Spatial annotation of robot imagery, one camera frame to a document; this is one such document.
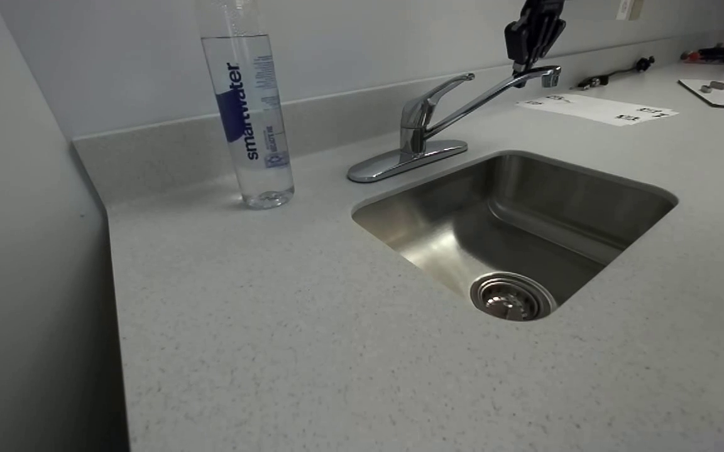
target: stainless steel sink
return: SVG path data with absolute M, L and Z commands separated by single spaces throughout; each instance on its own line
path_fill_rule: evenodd
M 676 196 L 500 154 L 354 212 L 411 263 L 500 320 L 543 320 L 676 206 Z

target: faucet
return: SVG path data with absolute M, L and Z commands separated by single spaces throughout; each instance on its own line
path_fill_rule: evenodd
M 553 89 L 558 85 L 558 75 L 561 75 L 558 65 L 515 71 L 514 79 L 509 79 L 505 83 L 494 85 L 490 90 L 474 99 L 449 119 L 431 127 L 440 99 L 456 90 L 459 85 L 474 80 L 476 75 L 465 74 L 452 80 L 446 80 L 435 90 L 411 102 L 403 109 L 401 149 L 352 167 L 348 172 L 348 179 L 354 183 L 378 183 L 398 173 L 408 173 L 412 169 L 465 154 L 468 150 L 465 140 L 431 140 L 431 139 L 449 132 L 451 127 L 456 127 L 459 120 L 476 114 L 478 109 L 483 109 L 485 104 L 490 104 L 494 99 L 503 96 L 510 89 L 523 89 L 528 80 L 535 79 L 543 80 L 543 89 Z

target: faucet spout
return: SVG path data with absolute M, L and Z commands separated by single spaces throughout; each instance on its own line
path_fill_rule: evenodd
M 528 80 L 542 79 L 543 89 L 556 89 L 558 79 L 561 79 L 561 68 L 558 65 L 543 65 L 543 68 L 530 68 L 505 83 L 494 85 L 490 90 L 485 90 L 483 96 L 478 96 L 476 102 L 465 104 L 461 110 L 451 114 L 449 119 L 444 119 L 439 127 L 429 129 L 422 133 L 422 139 L 434 139 L 439 133 L 444 133 L 446 129 L 456 127 L 459 120 L 464 120 L 465 117 L 480 110 L 485 104 L 490 104 L 494 99 L 503 96 L 510 89 L 523 89 Z

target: white wall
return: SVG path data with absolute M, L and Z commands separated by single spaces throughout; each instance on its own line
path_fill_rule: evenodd
M 0 19 L 0 452 L 122 449 L 104 216 Z
M 505 60 L 523 0 L 263 0 L 284 102 L 459 74 Z M 214 110 L 192 0 L 0 0 L 72 137 Z M 724 0 L 569 0 L 561 51 L 724 31 Z

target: drain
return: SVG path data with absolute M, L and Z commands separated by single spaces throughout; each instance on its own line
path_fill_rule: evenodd
M 523 275 L 485 275 L 470 287 L 474 305 L 499 320 L 535 321 L 558 310 L 556 296 Z

